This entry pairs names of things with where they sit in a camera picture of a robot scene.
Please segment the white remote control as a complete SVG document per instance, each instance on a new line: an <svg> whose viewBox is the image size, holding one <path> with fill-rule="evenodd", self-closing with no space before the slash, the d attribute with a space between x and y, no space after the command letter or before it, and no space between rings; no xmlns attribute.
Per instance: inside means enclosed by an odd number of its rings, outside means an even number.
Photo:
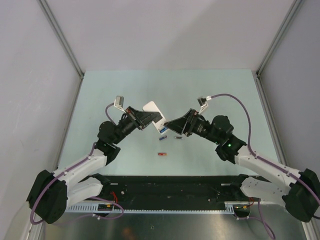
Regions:
<svg viewBox="0 0 320 240"><path fill-rule="evenodd" d="M167 120L156 103L154 101L150 101L142 107L142 110L144 112L152 114L152 124L154 125L158 133L163 135L167 131L167 128L165 127L165 123Z"/></svg>

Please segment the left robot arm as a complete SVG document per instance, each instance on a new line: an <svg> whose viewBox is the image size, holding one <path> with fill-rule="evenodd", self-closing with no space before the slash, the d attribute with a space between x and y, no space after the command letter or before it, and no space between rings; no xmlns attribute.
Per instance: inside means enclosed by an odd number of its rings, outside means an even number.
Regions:
<svg viewBox="0 0 320 240"><path fill-rule="evenodd" d="M166 118L153 101L142 110L118 107L122 116L118 123L111 119L101 123L97 141L81 160L53 172L42 170L35 178L26 201L31 210L32 225L55 223L71 207L86 199L105 200L110 196L109 180L96 170L110 164L120 152L117 145L134 130L154 125L164 128Z"/></svg>

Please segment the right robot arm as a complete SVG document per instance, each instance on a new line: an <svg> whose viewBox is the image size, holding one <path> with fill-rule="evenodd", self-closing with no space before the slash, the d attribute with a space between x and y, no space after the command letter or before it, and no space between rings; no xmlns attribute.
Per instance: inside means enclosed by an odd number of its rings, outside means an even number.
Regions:
<svg viewBox="0 0 320 240"><path fill-rule="evenodd" d="M196 110L190 109L184 116L168 121L165 127L186 135L196 134L217 145L215 151L222 161L229 161L253 171L263 181L244 177L230 188L231 196L242 201L253 197L284 207L294 218L308 223L320 206L320 181L317 174L268 160L254 152L249 144L233 134L234 127L227 116L217 115L206 120Z"/></svg>

